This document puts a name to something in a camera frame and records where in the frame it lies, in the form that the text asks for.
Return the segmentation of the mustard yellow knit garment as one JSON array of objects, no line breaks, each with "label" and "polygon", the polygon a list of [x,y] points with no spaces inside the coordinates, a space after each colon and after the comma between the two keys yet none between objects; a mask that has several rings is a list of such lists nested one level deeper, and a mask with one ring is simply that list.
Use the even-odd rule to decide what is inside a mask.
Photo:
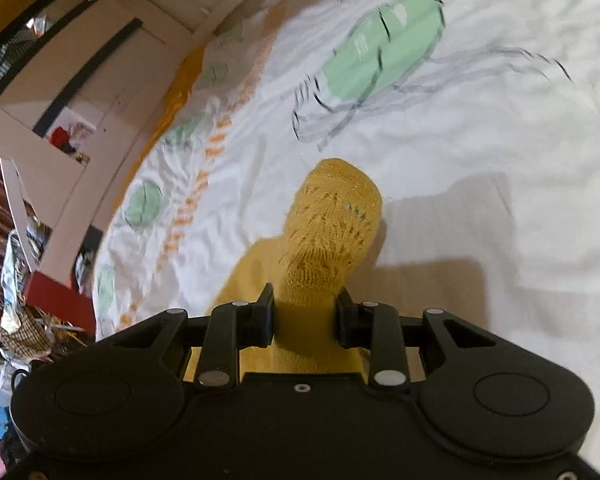
[{"label": "mustard yellow knit garment", "polygon": [[257,240],[212,304],[274,292],[275,333],[268,348],[239,353],[242,373],[361,373],[361,353],[334,336],[335,302],[373,245],[382,198],[375,183],[339,158],[323,159],[294,196],[283,232]]}]

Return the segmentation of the white leaf-print duvet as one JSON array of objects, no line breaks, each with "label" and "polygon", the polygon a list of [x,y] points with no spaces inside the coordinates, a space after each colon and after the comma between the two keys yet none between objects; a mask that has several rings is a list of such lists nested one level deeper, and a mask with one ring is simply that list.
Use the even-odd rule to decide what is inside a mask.
[{"label": "white leaf-print duvet", "polygon": [[600,471],[600,0],[277,0],[193,50],[95,268],[96,335],[257,296],[306,175],[382,220],[348,287],[570,368]]}]

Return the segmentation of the beige wooden bed frame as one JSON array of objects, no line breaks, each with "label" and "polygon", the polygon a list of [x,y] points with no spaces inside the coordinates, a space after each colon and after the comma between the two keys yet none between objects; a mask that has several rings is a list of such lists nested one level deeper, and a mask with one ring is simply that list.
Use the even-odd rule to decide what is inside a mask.
[{"label": "beige wooden bed frame", "polygon": [[[53,25],[0,80],[0,162],[15,226],[32,208],[52,231],[32,270],[68,280],[90,229],[105,229],[183,58],[222,26],[279,0],[0,0],[0,45]],[[82,165],[45,139],[93,131]]]}]

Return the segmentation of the red clutter beyond bed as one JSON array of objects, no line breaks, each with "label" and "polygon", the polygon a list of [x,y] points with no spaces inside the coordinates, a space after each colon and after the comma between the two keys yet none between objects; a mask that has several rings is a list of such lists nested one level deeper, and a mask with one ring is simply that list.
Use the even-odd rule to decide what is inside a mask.
[{"label": "red clutter beyond bed", "polygon": [[82,165],[87,165],[90,156],[84,152],[87,141],[91,139],[93,131],[80,122],[64,126],[57,126],[46,134],[45,139],[64,154],[70,156]]}]

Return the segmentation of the red box on floor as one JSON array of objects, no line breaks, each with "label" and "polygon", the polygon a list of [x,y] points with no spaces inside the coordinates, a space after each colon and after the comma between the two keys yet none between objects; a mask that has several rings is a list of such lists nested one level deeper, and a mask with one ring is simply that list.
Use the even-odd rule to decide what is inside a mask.
[{"label": "red box on floor", "polygon": [[95,335],[96,320],[92,300],[46,274],[38,271],[31,274],[24,290],[24,301],[28,307],[40,309],[61,321],[82,328],[91,336]]}]

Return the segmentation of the orange bed sheet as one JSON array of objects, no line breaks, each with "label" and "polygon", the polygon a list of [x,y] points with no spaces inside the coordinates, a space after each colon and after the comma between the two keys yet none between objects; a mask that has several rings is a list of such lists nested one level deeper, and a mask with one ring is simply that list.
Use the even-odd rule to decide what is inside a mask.
[{"label": "orange bed sheet", "polygon": [[187,103],[189,96],[192,93],[193,85],[201,74],[202,66],[204,65],[205,48],[206,46],[201,44],[191,50],[189,54],[183,58],[180,66],[178,66],[174,79],[162,99],[162,114],[160,115],[157,125],[155,126],[151,137],[140,151],[140,154],[138,154],[137,158],[134,160],[131,169],[125,176],[121,191],[118,193],[116,203],[114,204],[116,208],[122,204],[126,189],[134,179],[140,166],[142,166],[144,159],[161,137],[169,130],[174,118]]}]

